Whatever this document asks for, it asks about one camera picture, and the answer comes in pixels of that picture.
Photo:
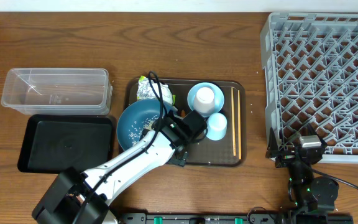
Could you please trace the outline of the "light blue plastic cup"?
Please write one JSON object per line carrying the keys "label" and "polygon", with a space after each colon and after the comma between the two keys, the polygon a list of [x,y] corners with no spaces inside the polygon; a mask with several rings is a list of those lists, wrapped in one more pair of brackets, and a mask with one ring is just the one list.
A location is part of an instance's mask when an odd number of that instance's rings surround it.
{"label": "light blue plastic cup", "polygon": [[224,138],[227,131],[227,119],[221,113],[214,113],[207,119],[206,137],[213,141],[219,141]]}

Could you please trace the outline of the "dark blue bowl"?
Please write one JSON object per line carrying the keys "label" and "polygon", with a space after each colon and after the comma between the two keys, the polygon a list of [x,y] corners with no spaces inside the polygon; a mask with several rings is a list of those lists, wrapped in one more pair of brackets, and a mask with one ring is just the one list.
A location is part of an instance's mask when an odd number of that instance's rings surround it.
{"label": "dark blue bowl", "polygon": [[119,118],[117,140],[123,151],[139,142],[144,129],[150,129],[160,115],[158,100],[140,100],[129,105]]}

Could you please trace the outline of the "white rice pile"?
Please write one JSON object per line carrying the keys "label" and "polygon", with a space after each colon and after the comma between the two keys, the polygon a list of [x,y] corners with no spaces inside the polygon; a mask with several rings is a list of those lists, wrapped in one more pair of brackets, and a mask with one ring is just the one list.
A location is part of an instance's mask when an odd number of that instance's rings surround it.
{"label": "white rice pile", "polygon": [[139,142],[143,130],[150,131],[152,129],[153,123],[158,119],[157,115],[154,115],[150,118],[144,118],[140,121],[134,121],[130,128],[128,129],[129,133],[126,134],[126,137],[129,140],[129,146],[132,147]]}

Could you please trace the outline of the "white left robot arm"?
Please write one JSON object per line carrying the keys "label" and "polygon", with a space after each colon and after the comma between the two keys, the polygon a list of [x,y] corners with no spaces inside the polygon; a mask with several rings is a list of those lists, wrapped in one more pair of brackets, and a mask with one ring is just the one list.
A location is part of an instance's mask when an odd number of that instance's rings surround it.
{"label": "white left robot arm", "polygon": [[196,112],[184,118],[168,114],[156,130],[114,159],[82,173],[59,173],[32,211],[37,223],[117,223],[111,202],[152,169],[166,164],[206,128]]}

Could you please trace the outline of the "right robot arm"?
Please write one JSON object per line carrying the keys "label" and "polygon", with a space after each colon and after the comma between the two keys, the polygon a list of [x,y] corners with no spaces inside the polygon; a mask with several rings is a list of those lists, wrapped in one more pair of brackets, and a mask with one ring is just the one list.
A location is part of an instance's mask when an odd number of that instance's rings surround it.
{"label": "right robot arm", "polygon": [[288,197],[296,204],[295,208],[279,213],[275,223],[329,223],[328,213],[335,209],[339,184],[323,175],[315,177],[311,167],[323,158],[326,147],[322,137],[307,125],[306,134],[299,137],[292,150],[280,150],[275,132],[270,128],[265,156],[275,159],[276,168],[288,169]]}

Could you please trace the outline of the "grey dishwasher rack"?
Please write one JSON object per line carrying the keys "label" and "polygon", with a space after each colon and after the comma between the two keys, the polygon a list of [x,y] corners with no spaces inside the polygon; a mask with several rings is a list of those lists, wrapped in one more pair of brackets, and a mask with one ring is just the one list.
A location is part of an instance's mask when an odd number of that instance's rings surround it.
{"label": "grey dishwasher rack", "polygon": [[260,45],[268,142],[293,149],[312,126],[324,163],[358,164],[358,14],[273,12]]}

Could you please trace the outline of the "black waste tray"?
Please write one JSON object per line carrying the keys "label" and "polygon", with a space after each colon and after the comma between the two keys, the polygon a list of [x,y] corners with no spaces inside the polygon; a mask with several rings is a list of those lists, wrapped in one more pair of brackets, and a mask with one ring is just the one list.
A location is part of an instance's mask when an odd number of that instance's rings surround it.
{"label": "black waste tray", "polygon": [[109,160],[114,126],[109,118],[35,114],[27,122],[17,168],[21,172],[78,172]]}

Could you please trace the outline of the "brown serving tray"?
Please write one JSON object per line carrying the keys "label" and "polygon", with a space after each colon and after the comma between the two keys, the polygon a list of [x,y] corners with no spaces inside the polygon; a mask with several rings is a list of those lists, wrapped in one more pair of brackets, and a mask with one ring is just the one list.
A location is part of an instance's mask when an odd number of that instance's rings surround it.
{"label": "brown serving tray", "polygon": [[[126,87],[124,110],[136,102],[138,80],[133,79]],[[210,82],[217,85],[224,94],[224,105],[219,111],[227,118],[227,132],[223,139],[213,141],[205,138],[199,143],[187,147],[188,158],[186,165],[189,166],[222,166],[235,167],[241,164],[246,158],[246,109],[244,109],[246,98],[244,87],[235,81],[222,80],[181,80],[163,78],[161,82],[167,84],[176,96],[174,107],[177,109],[177,115],[182,112],[188,114],[191,109],[188,106],[187,96],[190,89],[202,82]],[[234,89],[234,111],[235,111],[235,131],[236,144],[238,144],[237,129],[237,91],[241,94],[241,139],[242,139],[242,159],[238,158],[238,146],[236,145],[236,156],[233,156],[232,150],[232,123],[231,123],[231,87]]]}

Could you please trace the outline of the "light blue small bowl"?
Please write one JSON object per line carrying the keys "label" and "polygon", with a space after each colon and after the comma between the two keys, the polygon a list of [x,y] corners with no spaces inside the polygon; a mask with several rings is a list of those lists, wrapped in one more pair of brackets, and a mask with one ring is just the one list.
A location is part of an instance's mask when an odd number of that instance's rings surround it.
{"label": "light blue small bowl", "polygon": [[219,112],[223,108],[224,94],[223,94],[223,91],[217,85],[215,85],[213,83],[210,83],[210,82],[198,83],[198,84],[194,85],[188,92],[187,102],[188,102],[188,106],[190,107],[191,110],[195,110],[193,108],[193,100],[195,98],[196,92],[202,87],[210,87],[214,92],[214,110],[210,114],[207,114],[207,115],[201,114],[204,117],[208,117],[208,116],[211,116],[213,113]]}

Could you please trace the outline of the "crumpled foil snack wrapper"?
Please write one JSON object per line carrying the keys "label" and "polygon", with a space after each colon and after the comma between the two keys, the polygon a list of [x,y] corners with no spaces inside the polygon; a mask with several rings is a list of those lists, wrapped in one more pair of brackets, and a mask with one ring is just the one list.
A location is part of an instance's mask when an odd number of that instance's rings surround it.
{"label": "crumpled foil snack wrapper", "polygon": [[[148,78],[145,76],[141,76],[138,81],[138,89],[136,100],[148,100],[148,99],[156,99],[155,93],[157,96],[160,96],[158,91],[158,85],[156,81],[151,81],[150,84]],[[170,88],[166,84],[160,84],[163,101],[168,103],[169,105],[173,105],[175,102],[175,95],[172,94]]]}

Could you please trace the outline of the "left wooden chopstick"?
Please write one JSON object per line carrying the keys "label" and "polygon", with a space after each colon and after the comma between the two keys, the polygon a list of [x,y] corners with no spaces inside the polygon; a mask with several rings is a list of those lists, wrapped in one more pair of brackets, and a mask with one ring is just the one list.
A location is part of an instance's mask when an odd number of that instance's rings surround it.
{"label": "left wooden chopstick", "polygon": [[231,123],[232,123],[232,150],[236,156],[236,131],[235,131],[235,112],[234,112],[234,89],[231,87]]}

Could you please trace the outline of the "wooden chopstick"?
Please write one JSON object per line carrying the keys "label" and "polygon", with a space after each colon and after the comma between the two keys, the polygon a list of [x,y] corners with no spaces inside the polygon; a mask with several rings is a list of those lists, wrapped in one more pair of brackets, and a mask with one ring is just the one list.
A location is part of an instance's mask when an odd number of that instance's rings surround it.
{"label": "wooden chopstick", "polygon": [[235,131],[235,112],[234,112],[234,89],[231,87],[231,123],[232,123],[232,150],[236,156],[236,131]]}
{"label": "wooden chopstick", "polygon": [[241,94],[237,91],[237,129],[238,129],[238,158],[242,159],[242,139],[241,139]]}

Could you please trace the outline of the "right wooden chopstick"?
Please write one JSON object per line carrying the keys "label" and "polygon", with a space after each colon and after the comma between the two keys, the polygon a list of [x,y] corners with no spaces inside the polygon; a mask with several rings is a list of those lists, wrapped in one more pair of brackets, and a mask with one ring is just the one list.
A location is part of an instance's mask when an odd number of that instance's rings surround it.
{"label": "right wooden chopstick", "polygon": [[237,91],[237,129],[238,129],[238,158],[242,159],[242,139],[241,139],[241,94]]}

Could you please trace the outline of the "clear plastic bin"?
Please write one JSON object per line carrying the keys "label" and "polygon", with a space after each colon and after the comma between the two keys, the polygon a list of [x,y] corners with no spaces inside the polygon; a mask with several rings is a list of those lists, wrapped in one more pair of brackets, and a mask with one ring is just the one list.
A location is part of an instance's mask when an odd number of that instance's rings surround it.
{"label": "clear plastic bin", "polygon": [[112,85],[104,68],[12,68],[1,105],[22,114],[106,115]]}

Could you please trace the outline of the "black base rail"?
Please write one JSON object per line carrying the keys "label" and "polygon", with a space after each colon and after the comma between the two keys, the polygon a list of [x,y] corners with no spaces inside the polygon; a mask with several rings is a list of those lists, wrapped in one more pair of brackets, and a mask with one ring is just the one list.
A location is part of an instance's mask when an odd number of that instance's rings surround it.
{"label": "black base rail", "polygon": [[125,213],[119,224],[276,224],[276,223],[328,223],[351,224],[349,215],[299,215],[296,219],[282,213],[252,212],[245,215],[195,215]]}

